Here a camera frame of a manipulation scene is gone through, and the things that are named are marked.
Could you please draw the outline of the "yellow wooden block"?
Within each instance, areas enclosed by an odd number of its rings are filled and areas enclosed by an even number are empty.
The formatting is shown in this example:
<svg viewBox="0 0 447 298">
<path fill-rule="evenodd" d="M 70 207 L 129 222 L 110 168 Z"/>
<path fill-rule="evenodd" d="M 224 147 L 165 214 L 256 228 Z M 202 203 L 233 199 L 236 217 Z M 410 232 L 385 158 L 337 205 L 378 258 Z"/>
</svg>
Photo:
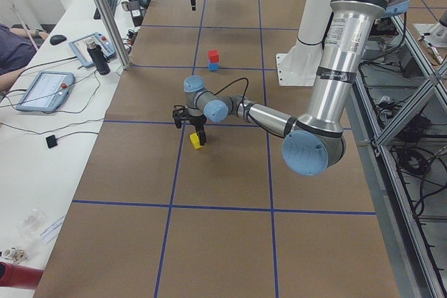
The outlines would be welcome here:
<svg viewBox="0 0 447 298">
<path fill-rule="evenodd" d="M 189 139 L 194 149 L 199 149 L 202 147 L 202 144 L 200 143 L 200 137 L 197 133 L 190 134 Z"/>
</svg>

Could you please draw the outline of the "red wooden block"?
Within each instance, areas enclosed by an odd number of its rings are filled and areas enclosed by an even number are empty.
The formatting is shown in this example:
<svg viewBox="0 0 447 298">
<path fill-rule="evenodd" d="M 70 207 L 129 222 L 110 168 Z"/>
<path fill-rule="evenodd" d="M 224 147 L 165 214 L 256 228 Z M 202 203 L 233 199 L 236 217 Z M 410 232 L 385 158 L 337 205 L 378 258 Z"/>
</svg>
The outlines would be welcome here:
<svg viewBox="0 0 447 298">
<path fill-rule="evenodd" d="M 208 50 L 207 51 L 207 60 L 210 64 L 219 63 L 220 56 L 218 50 Z"/>
</svg>

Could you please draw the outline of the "blue wooden block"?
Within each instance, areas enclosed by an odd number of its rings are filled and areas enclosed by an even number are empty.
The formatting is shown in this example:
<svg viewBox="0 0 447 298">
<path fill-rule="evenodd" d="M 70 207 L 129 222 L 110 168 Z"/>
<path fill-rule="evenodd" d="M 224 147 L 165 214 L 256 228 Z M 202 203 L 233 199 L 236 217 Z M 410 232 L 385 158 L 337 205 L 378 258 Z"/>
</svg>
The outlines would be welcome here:
<svg viewBox="0 0 447 298">
<path fill-rule="evenodd" d="M 219 69 L 219 64 L 218 63 L 208 63 L 207 68 L 209 71 L 216 71 Z"/>
</svg>

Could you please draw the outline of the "black water bottle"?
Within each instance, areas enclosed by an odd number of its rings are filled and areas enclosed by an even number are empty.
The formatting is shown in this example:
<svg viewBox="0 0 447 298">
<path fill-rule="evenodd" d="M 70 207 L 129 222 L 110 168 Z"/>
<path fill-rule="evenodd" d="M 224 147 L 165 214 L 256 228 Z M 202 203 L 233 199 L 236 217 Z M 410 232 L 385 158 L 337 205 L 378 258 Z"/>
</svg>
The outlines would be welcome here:
<svg viewBox="0 0 447 298">
<path fill-rule="evenodd" d="M 100 75 L 107 75 L 110 72 L 110 67 L 106 60 L 104 53 L 99 45 L 97 45 L 93 38 L 86 41 L 87 52 L 93 61 L 98 73 Z"/>
</svg>

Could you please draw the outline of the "far blue teach pendant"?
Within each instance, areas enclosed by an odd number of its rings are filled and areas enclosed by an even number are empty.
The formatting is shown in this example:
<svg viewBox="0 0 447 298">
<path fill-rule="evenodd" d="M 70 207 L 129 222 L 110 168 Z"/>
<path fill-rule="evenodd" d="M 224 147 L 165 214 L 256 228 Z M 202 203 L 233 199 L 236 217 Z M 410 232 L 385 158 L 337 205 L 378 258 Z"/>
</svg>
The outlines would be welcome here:
<svg viewBox="0 0 447 298">
<path fill-rule="evenodd" d="M 94 66 L 91 52 L 89 52 L 89 50 L 94 48 L 99 48 L 108 59 L 112 59 L 116 56 L 114 45 L 110 42 L 108 37 L 99 32 L 94 32 L 87 36 L 72 40 L 68 45 L 80 61 L 81 65 L 85 68 Z"/>
</svg>

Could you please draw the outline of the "blue teach pendant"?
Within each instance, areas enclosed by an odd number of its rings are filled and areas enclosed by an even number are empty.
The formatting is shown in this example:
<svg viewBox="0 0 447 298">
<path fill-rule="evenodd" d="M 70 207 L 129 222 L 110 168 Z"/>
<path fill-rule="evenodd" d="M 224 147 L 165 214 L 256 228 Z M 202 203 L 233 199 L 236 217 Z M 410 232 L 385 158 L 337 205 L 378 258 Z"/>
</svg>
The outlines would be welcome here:
<svg viewBox="0 0 447 298">
<path fill-rule="evenodd" d="M 75 84 L 73 73 L 40 71 L 15 108 L 21 112 L 54 112 Z"/>
<path fill-rule="evenodd" d="M 112 59 L 116 56 L 114 45 L 110 42 L 108 37 L 99 32 L 94 32 L 87 36 L 72 40 L 68 45 L 80 61 L 81 65 L 85 68 L 94 66 L 91 52 L 89 52 L 89 50 L 94 48 L 99 48 L 108 59 Z"/>
</svg>

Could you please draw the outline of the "black computer mouse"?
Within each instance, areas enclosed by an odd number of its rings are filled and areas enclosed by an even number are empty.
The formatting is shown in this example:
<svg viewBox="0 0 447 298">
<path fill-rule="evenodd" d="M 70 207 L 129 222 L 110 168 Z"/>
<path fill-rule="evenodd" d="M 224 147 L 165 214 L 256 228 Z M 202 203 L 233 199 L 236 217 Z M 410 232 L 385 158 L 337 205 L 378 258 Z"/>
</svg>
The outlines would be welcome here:
<svg viewBox="0 0 447 298">
<path fill-rule="evenodd" d="M 65 42 L 66 40 L 67 40 L 67 37 L 65 35 L 55 34 L 50 37 L 50 44 L 55 46 L 55 45 Z"/>
</svg>

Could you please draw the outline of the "small black square pad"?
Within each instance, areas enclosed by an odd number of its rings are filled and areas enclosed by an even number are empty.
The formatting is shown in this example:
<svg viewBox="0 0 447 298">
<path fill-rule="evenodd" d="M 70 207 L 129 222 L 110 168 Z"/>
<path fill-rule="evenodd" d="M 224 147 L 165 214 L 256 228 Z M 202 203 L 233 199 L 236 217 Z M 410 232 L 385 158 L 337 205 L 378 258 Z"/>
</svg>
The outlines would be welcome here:
<svg viewBox="0 0 447 298">
<path fill-rule="evenodd" d="M 58 139 L 56 135 L 49 135 L 45 138 L 48 149 L 54 148 L 58 145 Z"/>
</svg>

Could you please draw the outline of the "near blue teach pendant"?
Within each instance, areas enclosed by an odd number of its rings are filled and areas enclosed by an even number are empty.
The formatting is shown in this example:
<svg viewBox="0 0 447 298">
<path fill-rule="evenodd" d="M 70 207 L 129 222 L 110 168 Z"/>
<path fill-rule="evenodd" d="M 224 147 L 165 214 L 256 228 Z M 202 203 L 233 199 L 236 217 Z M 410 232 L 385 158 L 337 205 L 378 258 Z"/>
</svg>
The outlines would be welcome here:
<svg viewBox="0 0 447 298">
<path fill-rule="evenodd" d="M 15 108 L 21 112 L 54 112 L 75 84 L 73 73 L 40 71 Z"/>
</svg>

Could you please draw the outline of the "person in dark shirt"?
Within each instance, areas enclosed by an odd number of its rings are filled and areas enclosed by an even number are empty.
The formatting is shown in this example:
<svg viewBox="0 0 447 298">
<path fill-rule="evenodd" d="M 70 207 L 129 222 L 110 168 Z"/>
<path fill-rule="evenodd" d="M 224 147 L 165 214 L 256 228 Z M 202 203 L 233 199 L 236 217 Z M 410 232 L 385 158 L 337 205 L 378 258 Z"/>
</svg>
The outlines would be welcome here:
<svg viewBox="0 0 447 298">
<path fill-rule="evenodd" d="M 1 91 L 9 90 L 36 54 L 35 38 L 49 34 L 40 29 L 9 28 L 1 24 Z"/>
</svg>

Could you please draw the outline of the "red cylinder object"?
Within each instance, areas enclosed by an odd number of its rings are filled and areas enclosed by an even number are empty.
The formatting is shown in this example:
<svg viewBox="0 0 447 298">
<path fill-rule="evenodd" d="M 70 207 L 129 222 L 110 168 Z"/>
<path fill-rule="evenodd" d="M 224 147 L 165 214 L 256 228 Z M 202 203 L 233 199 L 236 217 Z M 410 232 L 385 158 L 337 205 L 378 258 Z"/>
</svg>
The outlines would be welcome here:
<svg viewBox="0 0 447 298">
<path fill-rule="evenodd" d="M 43 272 L 42 269 L 1 262 L 1 287 L 35 290 Z"/>
</svg>

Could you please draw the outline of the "aluminium frame post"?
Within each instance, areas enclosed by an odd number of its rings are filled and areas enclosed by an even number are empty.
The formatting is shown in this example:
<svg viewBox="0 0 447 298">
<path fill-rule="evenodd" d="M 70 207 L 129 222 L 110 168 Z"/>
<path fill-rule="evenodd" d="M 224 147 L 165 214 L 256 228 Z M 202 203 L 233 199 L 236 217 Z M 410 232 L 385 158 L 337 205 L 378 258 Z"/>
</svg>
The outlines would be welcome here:
<svg viewBox="0 0 447 298">
<path fill-rule="evenodd" d="M 96 7 L 98 8 L 99 13 L 101 14 L 101 19 L 103 20 L 103 24 L 108 32 L 108 35 L 112 41 L 112 44 L 115 47 L 115 51 L 117 53 L 117 58 L 119 59 L 122 69 L 127 70 L 130 66 L 130 59 L 126 48 L 124 47 L 122 37 L 119 33 L 118 26 L 115 22 L 115 17 L 112 14 L 112 11 L 108 5 L 107 0 L 94 0 Z"/>
</svg>

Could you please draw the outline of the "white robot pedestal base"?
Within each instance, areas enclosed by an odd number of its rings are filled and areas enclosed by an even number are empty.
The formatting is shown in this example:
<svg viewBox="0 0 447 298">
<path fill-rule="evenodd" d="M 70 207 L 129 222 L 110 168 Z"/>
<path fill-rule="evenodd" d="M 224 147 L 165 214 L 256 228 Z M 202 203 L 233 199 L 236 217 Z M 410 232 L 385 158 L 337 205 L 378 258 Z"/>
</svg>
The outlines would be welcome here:
<svg viewBox="0 0 447 298">
<path fill-rule="evenodd" d="M 331 14 L 330 0 L 306 0 L 295 45 L 286 54 L 276 55 L 281 86 L 313 85 Z"/>
</svg>

